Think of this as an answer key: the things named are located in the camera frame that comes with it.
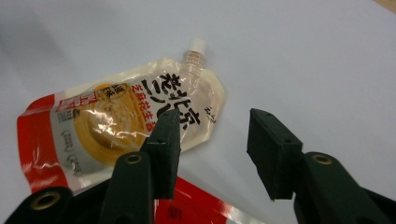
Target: white table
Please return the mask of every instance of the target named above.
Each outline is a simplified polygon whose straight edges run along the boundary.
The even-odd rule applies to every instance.
[[[0,2],[0,220],[30,194],[16,119],[33,100],[137,67],[180,60],[190,39],[228,98],[211,141],[179,175],[266,223],[296,223],[269,200],[247,150],[249,109],[275,114],[304,152],[337,158],[396,200],[396,15],[373,1]]]

